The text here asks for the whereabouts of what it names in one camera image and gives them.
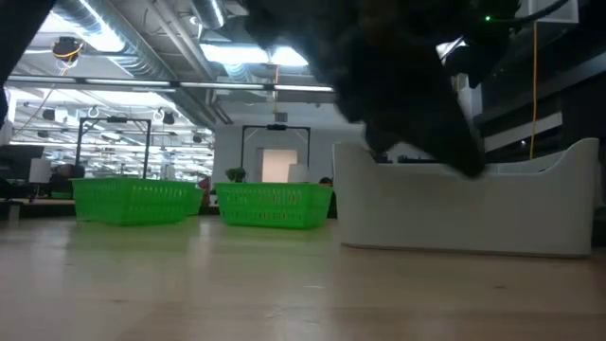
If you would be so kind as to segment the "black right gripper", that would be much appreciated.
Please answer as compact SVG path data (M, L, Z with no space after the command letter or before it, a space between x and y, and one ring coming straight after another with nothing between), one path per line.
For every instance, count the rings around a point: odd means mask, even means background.
M469 179L484 173L484 147L432 45L397 30L370 36L356 29L339 43L338 57L331 81L337 107L348 121L364 123L372 150L404 142L454 162Z

